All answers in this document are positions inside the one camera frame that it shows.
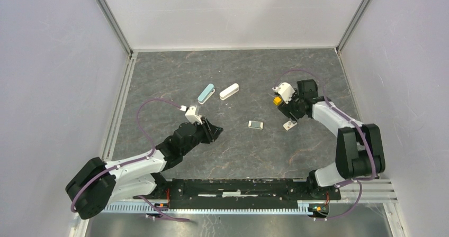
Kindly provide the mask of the staple box grey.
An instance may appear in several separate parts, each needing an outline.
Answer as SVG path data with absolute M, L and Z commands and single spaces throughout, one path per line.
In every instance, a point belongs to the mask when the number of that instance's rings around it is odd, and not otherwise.
M 248 128 L 251 128 L 251 129 L 262 130 L 263 125 L 264 125 L 264 123 L 260 122 L 260 121 L 248 121 Z

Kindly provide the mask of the light blue stapler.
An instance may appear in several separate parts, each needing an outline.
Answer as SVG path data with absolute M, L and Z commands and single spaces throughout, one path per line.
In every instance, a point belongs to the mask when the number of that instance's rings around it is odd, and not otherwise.
M 198 96 L 197 101 L 199 104 L 204 104 L 215 92 L 214 84 L 208 84 L 206 88 Z

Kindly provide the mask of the white stapler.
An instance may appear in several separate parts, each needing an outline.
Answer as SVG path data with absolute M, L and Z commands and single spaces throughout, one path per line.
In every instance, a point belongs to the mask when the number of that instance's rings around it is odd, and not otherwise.
M 238 91 L 239 91 L 239 84 L 234 83 L 234 84 L 230 85 L 229 87 L 227 87 L 226 89 L 224 89 L 223 91 L 221 91 L 219 93 L 219 97 L 222 101 L 224 101 L 227 98 L 229 98 L 230 96 L 237 93 Z

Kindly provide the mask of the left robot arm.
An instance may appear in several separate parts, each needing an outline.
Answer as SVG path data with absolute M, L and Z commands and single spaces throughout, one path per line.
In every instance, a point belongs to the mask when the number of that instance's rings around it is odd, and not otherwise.
M 119 200 L 163 197 L 166 184 L 161 172 L 177 166 L 197 145 L 215 142 L 222 132 L 202 118 L 201 123 L 180 124 L 162 143 L 137 156 L 109 162 L 89 159 L 65 187 L 70 210 L 85 220 Z

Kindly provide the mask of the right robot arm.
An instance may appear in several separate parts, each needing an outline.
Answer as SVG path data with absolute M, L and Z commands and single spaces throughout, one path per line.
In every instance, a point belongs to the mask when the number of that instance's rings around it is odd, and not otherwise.
M 306 193 L 321 198 L 328 187 L 343 187 L 357 180 L 372 180 L 385 171 L 385 158 L 380 128 L 364 124 L 341 111 L 329 98 L 320 96 L 313 79 L 301 80 L 294 88 L 280 83 L 273 88 L 273 102 L 289 121 L 286 130 L 299 119 L 311 118 L 325 126 L 336 137 L 335 160 L 313 170 L 307 177 Z

